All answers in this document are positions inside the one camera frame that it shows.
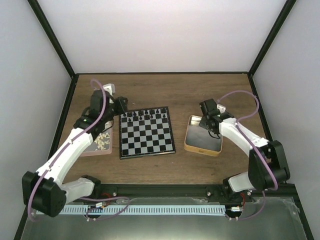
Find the wooden tabletop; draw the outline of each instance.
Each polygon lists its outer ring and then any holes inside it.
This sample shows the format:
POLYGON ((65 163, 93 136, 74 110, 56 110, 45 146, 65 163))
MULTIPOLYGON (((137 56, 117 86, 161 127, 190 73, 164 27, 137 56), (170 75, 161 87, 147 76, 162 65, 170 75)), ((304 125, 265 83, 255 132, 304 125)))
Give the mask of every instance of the wooden tabletop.
MULTIPOLYGON (((90 80, 115 85, 115 97, 128 98, 128 109, 168 106, 176 153, 140 158, 119 158, 119 124, 114 118, 112 154, 80 157, 65 182, 90 175, 103 183, 118 184, 221 184, 224 178, 248 170, 248 157, 230 140, 223 139, 218 157, 184 150, 188 120, 201 116, 199 103, 219 99, 234 90, 251 92, 245 74, 93 74, 80 75, 63 128, 60 144, 66 140, 83 109, 90 104, 90 80)), ((233 94, 221 104, 236 118, 255 110, 255 101, 244 93, 233 94)), ((242 122, 264 137, 259 115, 242 122)))

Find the vent grille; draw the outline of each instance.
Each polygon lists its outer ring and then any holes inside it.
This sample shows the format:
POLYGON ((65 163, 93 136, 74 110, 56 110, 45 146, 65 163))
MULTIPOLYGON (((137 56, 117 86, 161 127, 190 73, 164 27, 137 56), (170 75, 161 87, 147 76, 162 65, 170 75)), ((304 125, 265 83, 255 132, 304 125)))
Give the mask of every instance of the vent grille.
MULTIPOLYGON (((88 211, 88 205, 66 205, 60 215, 83 215, 88 211)), ((109 205, 103 209, 94 209, 89 215, 113 215, 124 206, 109 205)), ((121 215, 201 215, 224 216, 224 205, 130 205, 121 215)))

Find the yellow tray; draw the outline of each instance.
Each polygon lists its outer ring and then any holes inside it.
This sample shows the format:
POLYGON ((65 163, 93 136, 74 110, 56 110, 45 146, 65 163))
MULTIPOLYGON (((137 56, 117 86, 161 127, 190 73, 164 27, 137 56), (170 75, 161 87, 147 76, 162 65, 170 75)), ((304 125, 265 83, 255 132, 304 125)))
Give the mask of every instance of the yellow tray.
POLYGON ((223 137, 220 136, 220 139, 211 137, 208 130, 199 126, 200 120, 200 116, 190 116, 184 139, 184 149, 189 152, 217 157, 222 150, 223 137))

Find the white wall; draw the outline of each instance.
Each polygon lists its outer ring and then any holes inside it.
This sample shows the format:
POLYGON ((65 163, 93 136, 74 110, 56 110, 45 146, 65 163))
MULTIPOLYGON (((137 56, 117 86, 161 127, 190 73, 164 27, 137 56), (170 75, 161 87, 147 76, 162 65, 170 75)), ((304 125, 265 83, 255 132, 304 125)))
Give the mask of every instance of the white wall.
POLYGON ((76 73, 248 71, 285 0, 39 0, 76 73))
POLYGON ((254 75, 303 209, 320 239, 320 1, 297 1, 254 75))
POLYGON ((12 240, 22 176, 48 158, 70 77, 26 0, 1 1, 0 26, 0 239, 12 240))

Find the gray floor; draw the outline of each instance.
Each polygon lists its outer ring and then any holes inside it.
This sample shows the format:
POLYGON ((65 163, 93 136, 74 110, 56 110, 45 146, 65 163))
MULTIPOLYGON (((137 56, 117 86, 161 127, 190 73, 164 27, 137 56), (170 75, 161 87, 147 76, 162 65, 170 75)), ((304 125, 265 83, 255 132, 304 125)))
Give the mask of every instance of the gray floor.
MULTIPOLYGON (((260 203, 246 203, 243 215, 260 203)), ((87 222, 83 215, 45 217, 28 222, 23 240, 305 240, 298 209, 291 199, 267 198, 258 216, 231 221, 224 216, 118 216, 87 222)))

